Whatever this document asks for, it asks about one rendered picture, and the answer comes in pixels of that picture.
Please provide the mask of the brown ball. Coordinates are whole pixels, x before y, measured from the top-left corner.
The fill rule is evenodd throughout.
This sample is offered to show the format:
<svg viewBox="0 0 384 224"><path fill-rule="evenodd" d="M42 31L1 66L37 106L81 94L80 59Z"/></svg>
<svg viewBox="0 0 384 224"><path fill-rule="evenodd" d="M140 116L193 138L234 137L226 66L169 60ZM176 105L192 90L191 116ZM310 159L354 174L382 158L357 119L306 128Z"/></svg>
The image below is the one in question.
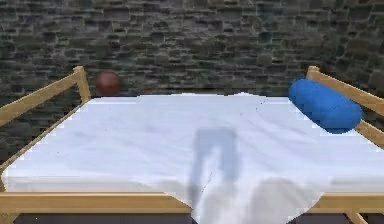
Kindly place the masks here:
<svg viewBox="0 0 384 224"><path fill-rule="evenodd" d="M100 96L115 96L120 92L121 80L113 72L101 72L96 76L95 87Z"/></svg>

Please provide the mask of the wooden bed with white sheet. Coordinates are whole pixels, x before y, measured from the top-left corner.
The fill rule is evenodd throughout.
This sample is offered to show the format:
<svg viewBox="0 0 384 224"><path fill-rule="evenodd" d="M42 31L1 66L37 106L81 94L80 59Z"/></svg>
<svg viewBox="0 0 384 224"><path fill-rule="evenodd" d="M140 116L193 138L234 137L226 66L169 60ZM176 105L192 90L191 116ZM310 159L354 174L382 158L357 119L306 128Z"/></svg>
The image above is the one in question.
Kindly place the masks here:
<svg viewBox="0 0 384 224"><path fill-rule="evenodd" d="M310 67L384 115L384 99ZM86 100L0 166L0 224L22 213L182 213L197 224L287 224L384 213L384 132L332 134L286 97Z"/></svg>

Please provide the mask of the blue bolster pillow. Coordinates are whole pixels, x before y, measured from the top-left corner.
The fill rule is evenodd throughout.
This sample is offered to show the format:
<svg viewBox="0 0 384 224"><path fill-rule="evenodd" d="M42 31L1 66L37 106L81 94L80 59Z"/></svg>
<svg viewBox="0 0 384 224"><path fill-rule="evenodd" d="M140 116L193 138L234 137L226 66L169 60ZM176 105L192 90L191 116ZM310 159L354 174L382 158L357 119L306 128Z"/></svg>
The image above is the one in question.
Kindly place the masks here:
<svg viewBox="0 0 384 224"><path fill-rule="evenodd" d="M361 107L337 91L310 79L296 80L289 100L311 121L332 134L343 134L361 121Z"/></svg>

